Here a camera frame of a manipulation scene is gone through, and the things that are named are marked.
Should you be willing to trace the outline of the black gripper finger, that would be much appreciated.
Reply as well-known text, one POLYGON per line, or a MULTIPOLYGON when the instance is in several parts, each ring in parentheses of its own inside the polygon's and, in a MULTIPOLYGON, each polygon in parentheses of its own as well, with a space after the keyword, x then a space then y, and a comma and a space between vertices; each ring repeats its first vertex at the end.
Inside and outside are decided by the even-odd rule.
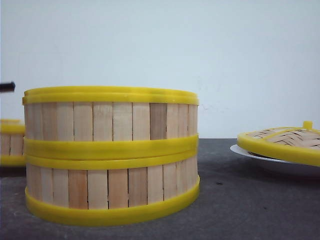
POLYGON ((0 83, 0 92, 14 92, 16 84, 12 82, 0 83))

